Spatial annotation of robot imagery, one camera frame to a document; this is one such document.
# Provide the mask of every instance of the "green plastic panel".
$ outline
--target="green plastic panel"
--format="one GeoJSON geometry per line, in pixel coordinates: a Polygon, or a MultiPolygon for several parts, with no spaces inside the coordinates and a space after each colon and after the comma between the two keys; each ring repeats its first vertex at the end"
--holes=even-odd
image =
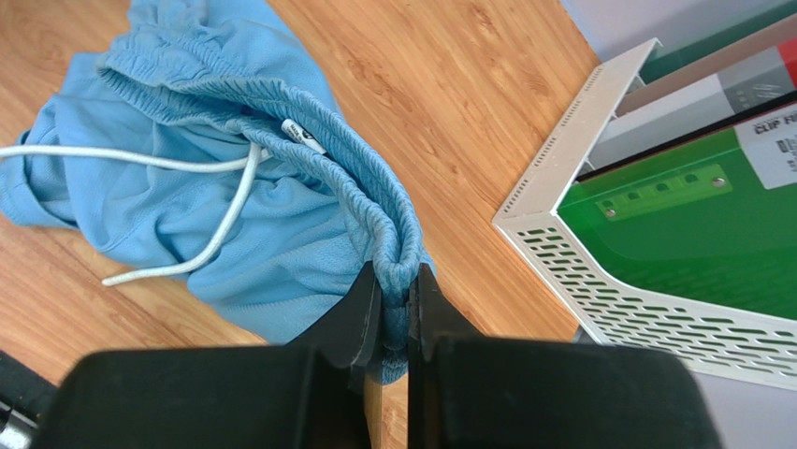
{"type": "Polygon", "coordinates": [[[797,319],[797,184],[765,190],[733,129],[575,184],[558,214],[622,282],[797,319]]]}

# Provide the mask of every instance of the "floor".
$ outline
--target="floor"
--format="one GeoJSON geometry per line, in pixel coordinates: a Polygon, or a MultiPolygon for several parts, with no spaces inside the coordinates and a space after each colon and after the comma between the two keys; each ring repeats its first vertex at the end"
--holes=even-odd
{"type": "MultiPolygon", "coordinates": [[[[55,93],[71,55],[127,29],[122,0],[0,2],[0,143],[55,93]]],[[[597,59],[558,0],[272,0],[354,129],[414,200],[448,298],[489,334],[568,339],[575,322],[490,219],[597,59]]],[[[178,282],[105,288],[123,268],[80,237],[0,219],[0,348],[58,383],[105,348],[258,344],[178,282]]],[[[406,377],[384,391],[406,439],[406,377]]]]}

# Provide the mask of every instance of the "clothing label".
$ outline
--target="clothing label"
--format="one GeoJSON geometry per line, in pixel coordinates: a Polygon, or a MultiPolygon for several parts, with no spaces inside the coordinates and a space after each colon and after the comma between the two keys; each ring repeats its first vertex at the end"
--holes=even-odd
{"type": "Polygon", "coordinates": [[[772,111],[733,129],[765,189],[797,182],[797,106],[772,111]]]}
{"type": "Polygon", "coordinates": [[[285,119],[282,129],[296,143],[303,143],[321,154],[326,154],[326,150],[315,140],[312,134],[308,133],[306,129],[293,120],[285,119]]]}

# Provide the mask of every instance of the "perforated metal tray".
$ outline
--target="perforated metal tray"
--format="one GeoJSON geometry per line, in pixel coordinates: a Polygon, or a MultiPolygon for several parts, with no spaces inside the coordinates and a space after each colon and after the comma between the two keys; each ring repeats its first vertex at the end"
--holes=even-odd
{"type": "Polygon", "coordinates": [[[697,372],[797,390],[797,322],[625,284],[601,268],[557,215],[622,96],[658,45],[653,39],[595,68],[493,225],[596,342],[659,349],[697,372]]]}

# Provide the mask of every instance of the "gray panel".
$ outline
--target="gray panel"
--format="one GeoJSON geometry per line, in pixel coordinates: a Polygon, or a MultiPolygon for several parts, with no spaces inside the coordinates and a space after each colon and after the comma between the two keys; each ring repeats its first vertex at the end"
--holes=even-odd
{"type": "Polygon", "coordinates": [[[736,113],[794,90],[789,71],[776,48],[721,70],[717,76],[736,113]]]}

